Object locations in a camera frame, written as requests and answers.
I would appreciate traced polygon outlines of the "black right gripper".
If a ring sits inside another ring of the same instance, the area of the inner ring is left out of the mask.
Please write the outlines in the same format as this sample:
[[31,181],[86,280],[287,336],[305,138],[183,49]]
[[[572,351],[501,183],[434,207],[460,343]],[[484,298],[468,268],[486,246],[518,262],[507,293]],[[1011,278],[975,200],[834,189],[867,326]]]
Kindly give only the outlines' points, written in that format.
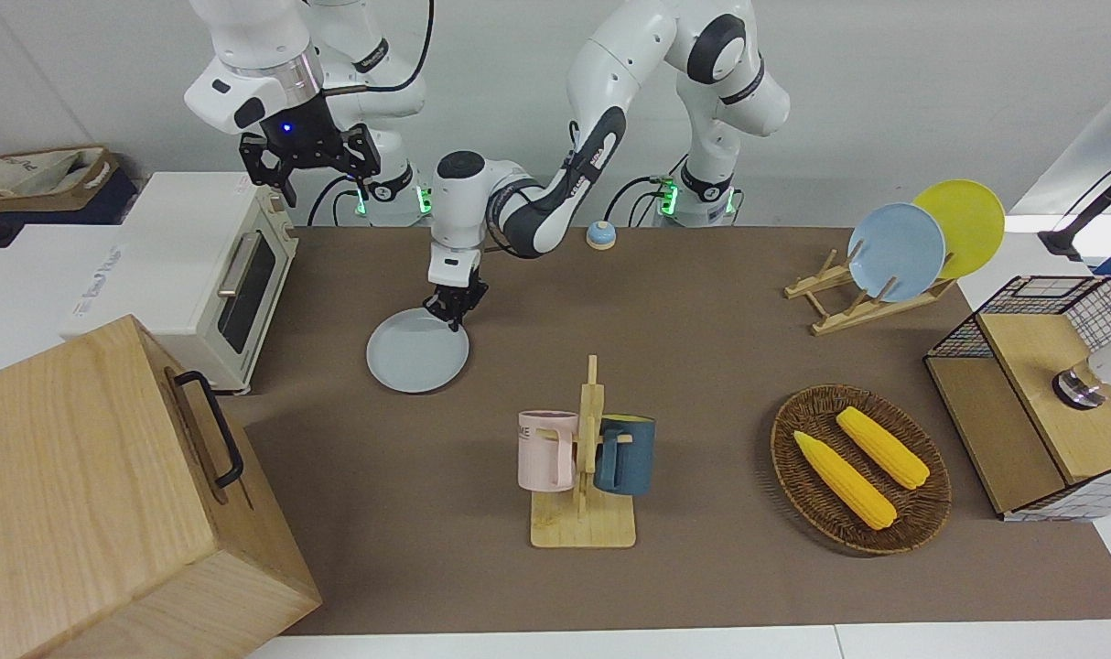
[[296,188],[289,183],[296,168],[346,170],[363,187],[380,174],[380,153],[368,124],[351,126],[342,141],[322,92],[263,118],[260,128],[266,136],[239,137],[246,174],[253,184],[278,191],[289,208],[297,204]]

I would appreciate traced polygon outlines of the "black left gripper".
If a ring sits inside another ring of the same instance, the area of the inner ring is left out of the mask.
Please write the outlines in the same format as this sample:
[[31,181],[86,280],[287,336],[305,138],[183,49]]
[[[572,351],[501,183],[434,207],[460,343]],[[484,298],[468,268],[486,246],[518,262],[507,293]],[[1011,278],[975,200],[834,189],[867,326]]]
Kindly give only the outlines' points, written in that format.
[[463,329],[464,318],[488,292],[489,284],[479,274],[471,274],[466,286],[436,284],[433,300],[426,300],[426,311],[449,324],[451,332]]

